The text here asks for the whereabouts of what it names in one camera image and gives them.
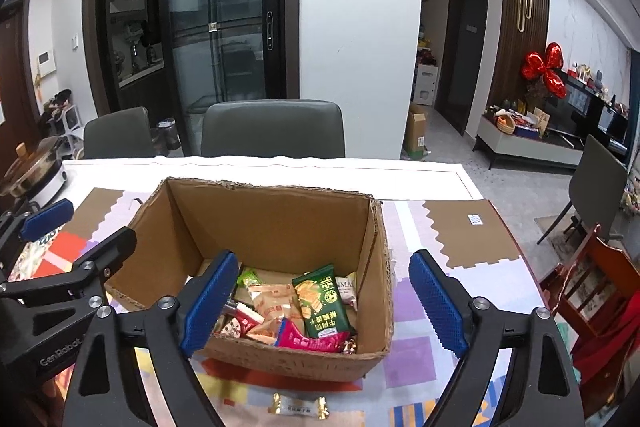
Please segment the green candy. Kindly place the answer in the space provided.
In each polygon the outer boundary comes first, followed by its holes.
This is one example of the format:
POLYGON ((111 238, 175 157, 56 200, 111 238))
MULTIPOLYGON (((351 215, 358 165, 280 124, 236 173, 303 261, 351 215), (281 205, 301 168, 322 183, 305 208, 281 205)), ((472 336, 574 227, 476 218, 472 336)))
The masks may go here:
POLYGON ((236 279, 236 283, 245 289, 262 285, 262 279, 258 277, 253 268, 244 268, 236 279))

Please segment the electric hot pot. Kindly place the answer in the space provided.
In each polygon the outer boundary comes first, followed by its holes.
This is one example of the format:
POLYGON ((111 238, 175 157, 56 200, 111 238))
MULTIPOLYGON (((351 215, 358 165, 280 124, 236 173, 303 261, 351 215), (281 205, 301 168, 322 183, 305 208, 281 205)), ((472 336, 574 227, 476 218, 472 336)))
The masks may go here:
POLYGON ((31 150, 25 143, 18 144, 16 159, 1 180, 1 196, 11 196, 19 206, 27 202, 38 210, 50 204, 67 181, 59 147, 58 136, 41 140, 31 150))

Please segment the red gold foil candy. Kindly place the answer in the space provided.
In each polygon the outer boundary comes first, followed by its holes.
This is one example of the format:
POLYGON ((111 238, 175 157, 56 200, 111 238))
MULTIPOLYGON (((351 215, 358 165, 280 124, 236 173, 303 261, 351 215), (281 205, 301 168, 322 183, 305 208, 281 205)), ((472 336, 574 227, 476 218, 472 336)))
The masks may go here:
POLYGON ((345 340, 342 347, 344 355, 354 355, 357 352, 357 337, 352 336, 345 340))

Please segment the white red snack packet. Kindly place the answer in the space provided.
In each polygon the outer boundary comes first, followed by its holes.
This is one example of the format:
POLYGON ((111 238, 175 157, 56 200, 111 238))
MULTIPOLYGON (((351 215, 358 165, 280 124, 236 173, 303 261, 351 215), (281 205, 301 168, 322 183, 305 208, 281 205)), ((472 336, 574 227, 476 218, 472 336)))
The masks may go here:
POLYGON ((228 300, 222 308, 221 316, 214 326, 215 336, 242 338, 254 327, 262 325, 265 319, 245 303, 228 300))

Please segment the white low side cabinet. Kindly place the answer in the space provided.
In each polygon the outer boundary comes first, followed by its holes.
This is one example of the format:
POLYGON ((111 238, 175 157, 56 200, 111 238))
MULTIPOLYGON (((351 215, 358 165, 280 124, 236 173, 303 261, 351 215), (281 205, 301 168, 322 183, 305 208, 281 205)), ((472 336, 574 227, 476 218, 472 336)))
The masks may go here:
POLYGON ((582 150, 549 140, 503 133, 485 117, 478 125, 473 150, 485 154, 489 161, 488 169, 518 165, 541 170, 574 171, 582 159, 582 150))

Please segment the gold foil snack bag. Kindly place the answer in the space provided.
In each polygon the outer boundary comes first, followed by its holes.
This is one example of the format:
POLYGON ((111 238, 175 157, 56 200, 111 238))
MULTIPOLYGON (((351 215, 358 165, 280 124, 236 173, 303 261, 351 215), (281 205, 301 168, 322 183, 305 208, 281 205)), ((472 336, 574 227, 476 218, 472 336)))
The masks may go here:
POLYGON ((284 319, 289 319, 299 332, 305 332, 303 315, 292 284, 253 285, 247 291, 255 311, 264 319, 246 333, 247 338, 273 345, 284 319))

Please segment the white Denmas cheese ball bag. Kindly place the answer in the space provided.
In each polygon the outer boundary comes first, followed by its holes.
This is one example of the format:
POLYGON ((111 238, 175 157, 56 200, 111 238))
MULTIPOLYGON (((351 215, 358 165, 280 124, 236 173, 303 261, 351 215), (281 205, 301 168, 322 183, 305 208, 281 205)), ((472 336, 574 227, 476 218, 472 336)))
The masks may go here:
POLYGON ((357 310, 357 282, 356 273, 352 272, 346 277, 334 277, 341 302, 345 307, 357 310))

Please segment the grey chair right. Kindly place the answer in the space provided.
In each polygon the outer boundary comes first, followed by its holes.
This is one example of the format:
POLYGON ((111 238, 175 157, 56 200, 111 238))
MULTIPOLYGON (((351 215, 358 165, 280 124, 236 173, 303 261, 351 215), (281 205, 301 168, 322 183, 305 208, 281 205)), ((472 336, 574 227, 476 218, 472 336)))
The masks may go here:
POLYGON ((592 230, 600 225, 599 236, 605 242, 621 239, 620 234, 613 232, 612 226, 623 200, 626 182, 625 166, 596 138, 588 135, 582 158, 568 184, 570 201, 539 237, 537 245, 572 208, 576 210, 579 221, 586 229, 592 230))

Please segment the pink snack packet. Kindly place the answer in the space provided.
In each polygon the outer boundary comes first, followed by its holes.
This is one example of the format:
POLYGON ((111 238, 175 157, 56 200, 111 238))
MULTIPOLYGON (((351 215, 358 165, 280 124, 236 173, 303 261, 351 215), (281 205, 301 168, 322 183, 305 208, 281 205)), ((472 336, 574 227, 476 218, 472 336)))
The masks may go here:
POLYGON ((300 351, 337 353, 349 338, 349 332, 338 332, 321 338, 307 337, 291 320, 283 319, 274 345, 300 351))

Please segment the green cracker bag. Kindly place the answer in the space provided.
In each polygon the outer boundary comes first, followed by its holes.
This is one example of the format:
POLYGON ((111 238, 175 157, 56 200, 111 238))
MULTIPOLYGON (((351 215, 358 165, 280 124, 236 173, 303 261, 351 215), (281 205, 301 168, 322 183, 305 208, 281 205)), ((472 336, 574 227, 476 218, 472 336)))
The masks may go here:
POLYGON ((308 337, 352 333, 334 277, 334 266, 325 265, 292 280, 308 337))

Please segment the floral tile placemat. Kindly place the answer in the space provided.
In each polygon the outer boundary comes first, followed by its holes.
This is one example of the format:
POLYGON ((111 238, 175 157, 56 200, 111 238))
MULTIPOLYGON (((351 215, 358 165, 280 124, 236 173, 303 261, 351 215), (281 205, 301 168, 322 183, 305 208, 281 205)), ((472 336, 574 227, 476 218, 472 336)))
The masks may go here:
POLYGON ((8 280, 10 282, 30 280, 67 272, 72 264, 51 251, 51 246, 60 231, 61 228, 57 228, 41 239, 27 243, 20 257, 17 258, 8 280))

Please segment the red wooden chair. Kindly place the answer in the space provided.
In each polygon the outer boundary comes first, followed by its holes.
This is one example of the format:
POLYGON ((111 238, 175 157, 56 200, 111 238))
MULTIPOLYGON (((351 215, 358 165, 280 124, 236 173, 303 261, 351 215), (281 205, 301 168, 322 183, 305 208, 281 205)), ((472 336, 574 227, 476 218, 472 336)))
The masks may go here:
POLYGON ((614 402, 624 367, 639 350, 639 270, 599 232, 589 232, 572 259, 539 283, 559 328, 574 335, 568 352, 585 417, 614 402))

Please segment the grey dining chair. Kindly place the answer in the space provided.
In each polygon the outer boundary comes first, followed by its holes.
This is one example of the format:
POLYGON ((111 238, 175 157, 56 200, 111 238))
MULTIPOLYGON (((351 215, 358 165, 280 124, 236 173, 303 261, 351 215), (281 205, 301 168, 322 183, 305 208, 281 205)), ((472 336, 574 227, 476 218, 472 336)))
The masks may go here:
POLYGON ((344 158, 342 111, 316 100, 218 103, 204 116, 201 155, 344 158))
POLYGON ((84 130, 85 159, 153 158, 148 111, 138 106, 89 121, 84 130))

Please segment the grey dining chair left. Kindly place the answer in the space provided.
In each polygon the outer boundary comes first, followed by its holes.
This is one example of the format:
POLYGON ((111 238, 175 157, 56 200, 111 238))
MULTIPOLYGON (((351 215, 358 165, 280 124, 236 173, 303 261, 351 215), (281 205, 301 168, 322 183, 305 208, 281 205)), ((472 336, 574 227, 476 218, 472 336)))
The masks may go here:
POLYGON ((89 121, 84 130, 85 159, 153 158, 148 111, 138 106, 89 121))

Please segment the gold brown snack bar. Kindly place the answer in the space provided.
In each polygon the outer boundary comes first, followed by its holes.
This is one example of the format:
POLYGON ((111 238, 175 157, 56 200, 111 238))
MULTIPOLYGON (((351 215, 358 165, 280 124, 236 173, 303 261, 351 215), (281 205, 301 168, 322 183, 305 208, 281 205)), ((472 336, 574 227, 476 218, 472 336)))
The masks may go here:
POLYGON ((313 400, 304 400, 282 395, 275 392, 272 395, 270 414, 285 416, 303 416, 325 421, 330 417, 328 403, 325 397, 318 397, 313 400))

